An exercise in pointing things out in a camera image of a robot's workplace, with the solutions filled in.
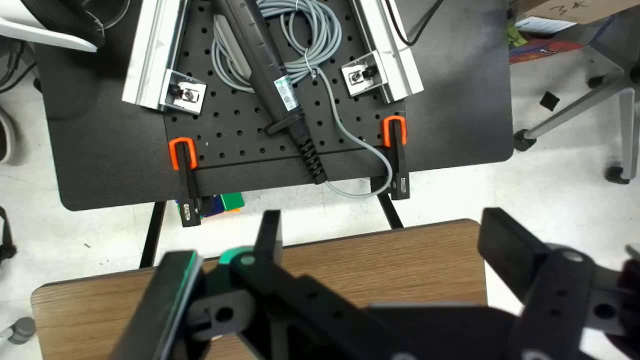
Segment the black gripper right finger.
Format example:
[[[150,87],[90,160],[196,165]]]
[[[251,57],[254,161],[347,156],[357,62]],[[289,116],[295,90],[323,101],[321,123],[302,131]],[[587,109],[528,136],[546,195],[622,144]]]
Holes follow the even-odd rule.
[[[479,251],[522,302],[511,331],[518,360],[588,360],[581,350],[595,262],[538,239],[503,208],[483,211]]]

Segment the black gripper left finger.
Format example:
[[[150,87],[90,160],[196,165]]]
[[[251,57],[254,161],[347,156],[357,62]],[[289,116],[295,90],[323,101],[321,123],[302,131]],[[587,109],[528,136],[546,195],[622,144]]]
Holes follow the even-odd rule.
[[[164,254],[110,360],[188,360],[185,315],[200,268],[194,249]]]

